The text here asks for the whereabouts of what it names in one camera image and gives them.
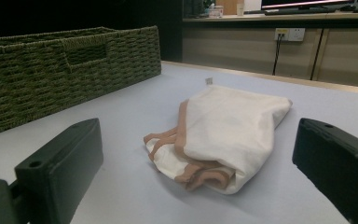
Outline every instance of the cable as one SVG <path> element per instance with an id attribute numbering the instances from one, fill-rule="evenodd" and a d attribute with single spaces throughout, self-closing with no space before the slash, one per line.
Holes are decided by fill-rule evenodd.
<path id="1" fill-rule="evenodd" d="M 284 37 L 284 34 L 278 34 L 277 38 L 277 46 L 275 50 L 275 62 L 274 62 L 274 69 L 272 70 L 272 75 L 275 76 L 275 69 L 277 67 L 278 57 L 279 57 L 279 50 L 281 48 L 281 42 Z"/>
<path id="2" fill-rule="evenodd" d="M 318 48 L 316 49 L 315 59 L 313 60 L 312 72 L 310 73 L 310 80 L 313 80 L 313 74 L 315 73 L 316 63 L 318 62 L 319 50 L 321 49 L 323 37 L 324 37 L 324 29 L 322 29 L 321 36 L 319 36 Z"/>

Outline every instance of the beige trim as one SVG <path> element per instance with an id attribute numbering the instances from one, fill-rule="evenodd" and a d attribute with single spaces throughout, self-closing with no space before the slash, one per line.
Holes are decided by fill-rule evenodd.
<path id="1" fill-rule="evenodd" d="M 175 143 L 176 141 L 176 136 L 173 135 L 173 136 L 170 136 L 170 137 L 167 137 L 167 138 L 161 138 L 159 139 L 156 144 L 153 146 L 153 150 L 149 153 L 149 159 L 151 161 L 154 160 L 154 156 L 156 154 L 156 152 L 164 145 L 166 144 L 173 144 Z"/>
<path id="2" fill-rule="evenodd" d="M 144 143 L 146 144 L 148 141 L 152 140 L 153 138 L 166 138 L 176 134 L 177 127 L 174 127 L 167 132 L 164 133 L 150 133 L 144 137 Z"/>
<path id="3" fill-rule="evenodd" d="M 179 106 L 179 120 L 178 120 L 178 128 L 177 128 L 176 142 L 174 148 L 175 148 L 176 155 L 182 158 L 190 159 L 185 154 L 187 104 L 188 104 L 188 100 L 182 102 Z"/>
<path id="4" fill-rule="evenodd" d="M 205 169 L 196 164 L 189 164 L 185 171 L 174 178 L 174 181 L 181 184 L 186 190 L 196 189 L 203 184 L 225 189 L 230 181 L 231 176 L 224 171 L 215 169 Z"/>

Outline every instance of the desk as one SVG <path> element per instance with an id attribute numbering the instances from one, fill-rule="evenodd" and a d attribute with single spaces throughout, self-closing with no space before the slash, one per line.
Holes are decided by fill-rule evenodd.
<path id="1" fill-rule="evenodd" d="M 156 171 L 143 143 L 144 135 L 175 125 L 179 104 L 205 89 L 207 77 L 216 85 L 293 101 L 276 129 L 271 156 L 234 195 L 207 188 L 186 192 Z M 289 83 L 296 80 L 263 77 L 163 63 L 160 76 L 0 133 L 0 178 L 11 183 L 13 168 L 51 138 L 76 122 L 99 118 L 104 164 L 73 224 L 348 223 L 291 158 L 301 118 L 328 122 L 358 137 L 358 88 L 318 82 L 308 86 L 307 81 Z"/>
<path id="2" fill-rule="evenodd" d="M 316 14 L 293 14 L 266 16 L 248 14 L 243 16 L 225 15 L 221 18 L 183 19 L 185 27 L 226 27 L 226 28 L 358 28 L 358 13 L 335 12 Z"/>

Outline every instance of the wall outlet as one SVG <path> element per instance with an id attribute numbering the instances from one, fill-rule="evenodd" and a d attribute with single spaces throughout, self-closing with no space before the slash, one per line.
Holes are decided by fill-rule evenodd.
<path id="1" fill-rule="evenodd" d="M 289 31 L 288 41 L 303 41 L 305 28 L 291 28 Z"/>
<path id="2" fill-rule="evenodd" d="M 278 35 L 283 35 L 282 40 L 289 40 L 289 28 L 276 28 L 274 40 L 278 40 Z"/>
<path id="3" fill-rule="evenodd" d="M 276 28 L 274 40 L 278 40 L 278 35 L 283 35 L 282 41 L 303 41 L 305 28 Z"/>

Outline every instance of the white cloth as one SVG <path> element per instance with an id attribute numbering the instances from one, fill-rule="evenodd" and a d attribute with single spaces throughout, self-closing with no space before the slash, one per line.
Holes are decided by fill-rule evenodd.
<path id="1" fill-rule="evenodd" d="M 217 161 L 222 166 L 214 169 L 229 175 L 227 185 L 220 189 L 204 184 L 224 194 L 235 193 L 269 157 L 274 129 L 291 105 L 283 97 L 209 86 L 187 102 L 185 158 L 171 143 L 156 151 L 153 162 L 175 179 L 193 161 Z M 157 141 L 146 142 L 149 152 Z"/>

